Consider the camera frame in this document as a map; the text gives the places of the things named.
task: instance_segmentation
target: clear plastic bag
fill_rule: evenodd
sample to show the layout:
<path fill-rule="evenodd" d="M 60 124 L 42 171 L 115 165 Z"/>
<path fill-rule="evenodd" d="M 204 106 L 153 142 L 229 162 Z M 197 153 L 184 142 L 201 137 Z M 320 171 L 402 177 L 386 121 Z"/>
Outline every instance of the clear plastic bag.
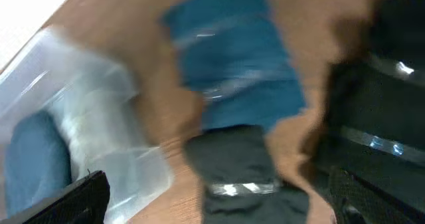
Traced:
<path fill-rule="evenodd" d="M 73 181 L 104 171 L 111 187 L 105 223 L 123 223 L 173 182 L 129 105 L 137 93 L 120 63 L 41 31 L 0 76 L 0 144 L 10 143 L 22 118 L 47 109 L 68 142 Z"/>

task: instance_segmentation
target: wooden surface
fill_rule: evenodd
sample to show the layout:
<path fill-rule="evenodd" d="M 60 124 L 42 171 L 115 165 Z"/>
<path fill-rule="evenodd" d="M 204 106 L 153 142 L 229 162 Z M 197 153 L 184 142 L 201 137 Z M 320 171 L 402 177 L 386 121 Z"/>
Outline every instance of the wooden surface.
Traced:
<path fill-rule="evenodd" d="M 180 0 L 69 0 L 47 23 L 65 27 L 80 43 L 128 64 L 142 94 L 137 114 L 154 143 L 164 149 L 175 172 L 173 187 L 136 215 L 131 223 L 201 222 L 200 183 L 181 154 L 181 145 L 197 133 L 200 99 L 179 87 L 175 53 L 161 15 Z M 306 157 L 301 146 L 319 122 L 323 84 L 329 64 L 355 52 L 357 21 L 367 22 L 373 0 L 270 0 L 299 70 L 309 108 L 283 120 L 268 136 L 279 171 L 310 194 L 308 223 L 332 223 L 332 211 L 299 174 Z"/>

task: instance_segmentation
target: blue fabric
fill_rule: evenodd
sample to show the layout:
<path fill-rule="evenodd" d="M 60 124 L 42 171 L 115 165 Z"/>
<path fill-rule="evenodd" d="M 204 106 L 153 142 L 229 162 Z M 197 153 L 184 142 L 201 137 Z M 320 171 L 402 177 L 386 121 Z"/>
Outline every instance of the blue fabric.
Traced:
<path fill-rule="evenodd" d="M 305 107 L 298 76 L 269 16 L 266 0 L 187 0 L 166 14 L 183 85 L 219 97 L 203 112 L 204 130 L 249 124 L 270 131 Z M 221 85 L 253 71 L 261 75 L 249 85 Z"/>
<path fill-rule="evenodd" d="M 266 79 L 296 79 L 279 33 L 267 19 L 253 19 L 206 37 L 181 51 L 183 85 L 193 91 L 240 77 L 247 70 L 272 70 Z"/>
<path fill-rule="evenodd" d="M 303 107 L 298 81 L 264 81 L 234 97 L 208 104 L 202 125 L 204 130 L 235 124 L 260 125 L 270 131 L 281 118 L 297 115 Z"/>
<path fill-rule="evenodd" d="M 269 13 L 266 0 L 187 0 L 163 18 L 173 40 L 233 17 Z"/>
<path fill-rule="evenodd" d="M 42 111 L 22 120 L 6 147 L 7 215 L 57 194 L 70 183 L 68 149 L 49 114 Z"/>

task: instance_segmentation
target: black fabric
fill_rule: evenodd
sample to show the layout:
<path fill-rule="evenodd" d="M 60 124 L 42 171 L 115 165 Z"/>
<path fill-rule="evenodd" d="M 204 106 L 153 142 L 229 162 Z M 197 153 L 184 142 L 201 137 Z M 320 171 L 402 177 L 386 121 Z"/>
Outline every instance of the black fabric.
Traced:
<path fill-rule="evenodd" d="M 424 68 L 425 0 L 380 0 L 369 35 L 371 52 Z"/>
<path fill-rule="evenodd" d="M 332 170 L 329 186 L 338 224 L 413 224 L 425 219 L 423 213 L 342 169 Z"/>
<path fill-rule="evenodd" d="M 278 178 L 259 126 L 210 130 L 189 140 L 185 154 L 193 169 L 212 183 L 272 183 Z M 305 223 L 307 194 L 286 182 L 276 193 L 222 196 L 205 190 L 204 224 Z"/>
<path fill-rule="evenodd" d="M 1 224 L 101 224 L 110 199 L 110 186 L 102 171 L 95 171 L 57 196 L 2 220 Z"/>
<path fill-rule="evenodd" d="M 396 62 L 402 61 L 415 72 L 425 71 L 422 14 L 425 14 L 425 0 L 378 2 L 369 34 L 369 51 L 379 58 L 394 60 L 380 65 L 393 65 L 395 69 Z M 370 62 L 368 56 L 362 56 L 334 67 L 324 119 L 328 132 L 320 140 L 313 161 L 324 173 L 330 173 L 334 167 L 342 168 L 403 203 L 407 209 L 425 213 L 424 168 L 351 142 L 338 133 L 338 129 L 349 127 L 425 150 L 422 116 L 425 87 L 383 74 L 372 68 Z"/>

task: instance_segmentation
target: white surface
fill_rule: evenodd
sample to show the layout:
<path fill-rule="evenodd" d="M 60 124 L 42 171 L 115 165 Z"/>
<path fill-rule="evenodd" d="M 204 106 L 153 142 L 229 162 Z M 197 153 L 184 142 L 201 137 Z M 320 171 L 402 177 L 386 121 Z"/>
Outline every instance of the white surface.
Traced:
<path fill-rule="evenodd" d="M 66 0 L 0 0 L 0 70 Z"/>

